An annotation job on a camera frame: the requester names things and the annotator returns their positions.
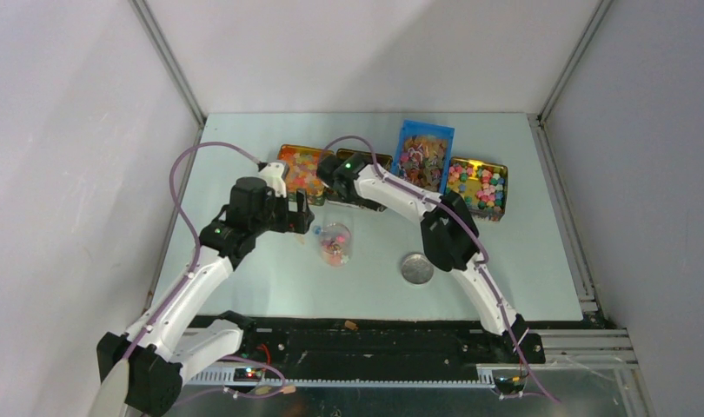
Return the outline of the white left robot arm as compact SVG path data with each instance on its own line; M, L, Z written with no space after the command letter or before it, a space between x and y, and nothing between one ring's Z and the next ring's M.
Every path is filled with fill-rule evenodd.
M296 209L281 180L242 177L230 190L229 202L200 232L182 275L159 303L122 334L107 333L97 345L100 389L92 416L119 416L125 406L149 416L163 416L183 386L208 365L231 355L249 361L257 337L239 319L219 318L204 330L184 332L220 284L266 232L306 234L314 220L304 190L296 191Z

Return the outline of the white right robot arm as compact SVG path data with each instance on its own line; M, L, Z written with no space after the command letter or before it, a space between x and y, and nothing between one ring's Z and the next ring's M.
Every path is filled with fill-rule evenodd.
M528 325L489 272L488 252L460 195L419 188L358 153L346 160L322 156L316 175L348 204L374 202L418 225L428 261L454 276L483 328L493 334L488 341L492 357L510 363L522 354Z

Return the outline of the clear plastic jar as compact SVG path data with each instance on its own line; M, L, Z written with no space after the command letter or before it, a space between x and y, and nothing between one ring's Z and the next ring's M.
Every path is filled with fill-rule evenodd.
M321 258L332 267L346 265L352 256L353 237L340 222L321 226L317 234Z

